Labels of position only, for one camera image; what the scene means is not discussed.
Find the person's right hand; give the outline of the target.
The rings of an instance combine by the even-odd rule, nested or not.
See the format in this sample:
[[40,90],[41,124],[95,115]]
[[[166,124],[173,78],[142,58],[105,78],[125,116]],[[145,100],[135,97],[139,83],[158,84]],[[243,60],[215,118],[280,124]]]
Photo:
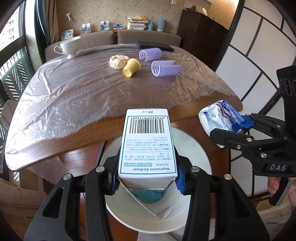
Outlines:
[[[295,178],[288,178],[288,180],[292,181],[292,185],[290,189],[288,190],[288,198],[291,204],[292,209],[295,209]],[[267,189],[269,193],[275,194],[276,191],[280,187],[280,182],[276,177],[268,177],[268,182],[267,182]]]

